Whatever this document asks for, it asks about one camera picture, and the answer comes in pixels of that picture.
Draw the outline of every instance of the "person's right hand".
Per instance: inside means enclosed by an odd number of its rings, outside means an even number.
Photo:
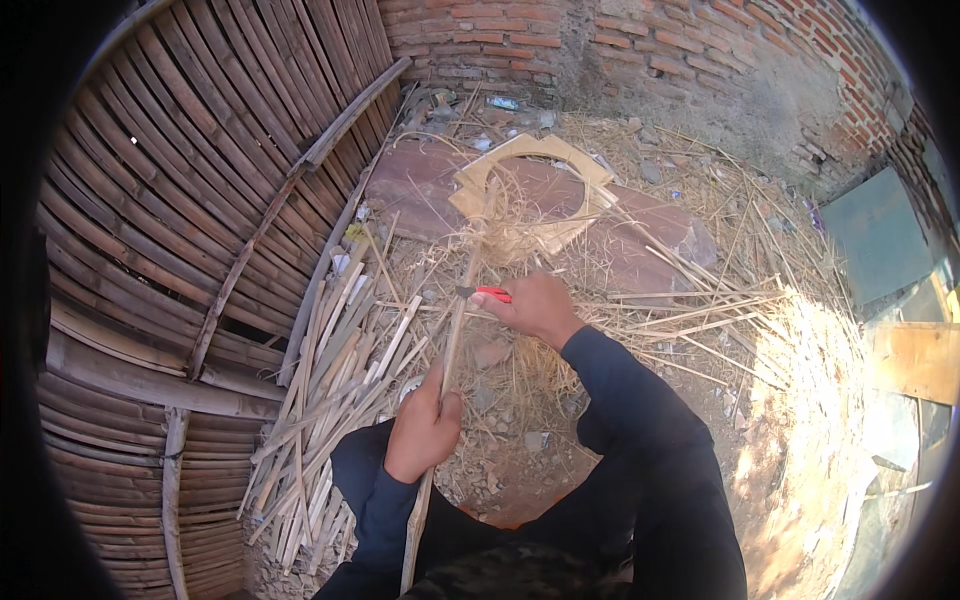
[[[477,292],[470,300],[509,328],[540,338],[557,352],[585,325],[573,313],[573,302],[558,277],[537,271],[523,279],[505,279],[500,287],[510,294],[512,303],[486,292]]]

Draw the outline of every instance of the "pile of bamboo strips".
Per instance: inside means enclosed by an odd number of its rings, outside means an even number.
[[[377,319],[367,319],[362,326],[375,304],[376,281],[386,275],[382,262],[375,276],[364,275],[363,259],[370,247],[371,238],[363,237],[347,265],[341,262],[340,274],[329,285],[321,282],[276,425],[251,456],[253,474],[237,518],[251,507],[260,522],[249,543],[270,529],[269,556],[286,573],[301,547],[311,557],[304,558],[308,572],[316,573],[324,549],[341,531],[340,561],[344,559],[354,517],[333,487],[330,453],[347,433],[385,413],[391,384],[427,344],[424,336],[407,350],[413,338],[407,328],[421,296],[404,304],[382,333],[375,330]],[[387,249],[381,253],[373,245],[380,261]]]

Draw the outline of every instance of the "red utility knife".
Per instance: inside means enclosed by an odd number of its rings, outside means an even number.
[[[510,297],[510,294],[507,294],[507,292],[505,292],[504,290],[498,287],[487,287],[483,285],[480,287],[457,286],[457,296],[460,296],[463,298],[469,298],[470,296],[473,296],[473,294],[477,292],[486,292],[487,294],[493,294],[494,298],[496,298],[497,300],[500,300],[504,304],[510,304],[514,301],[514,299]]]

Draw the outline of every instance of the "hand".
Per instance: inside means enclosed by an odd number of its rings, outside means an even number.
[[[383,468],[401,483],[414,483],[427,469],[442,463],[460,439],[464,398],[451,391],[441,401],[443,384],[444,358],[438,356],[423,383],[400,403]]]
[[[523,279],[506,279],[500,287],[513,297],[513,303],[486,292],[477,292],[470,300],[509,328],[540,338],[557,352],[585,325],[573,313],[573,302],[558,277],[537,271]]]

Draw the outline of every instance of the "person's left hand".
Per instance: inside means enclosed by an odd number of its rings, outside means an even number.
[[[438,356],[423,383],[400,403],[383,468],[401,483],[414,483],[427,469],[442,463],[460,439],[464,399],[450,391],[441,401],[443,384],[444,358]]]

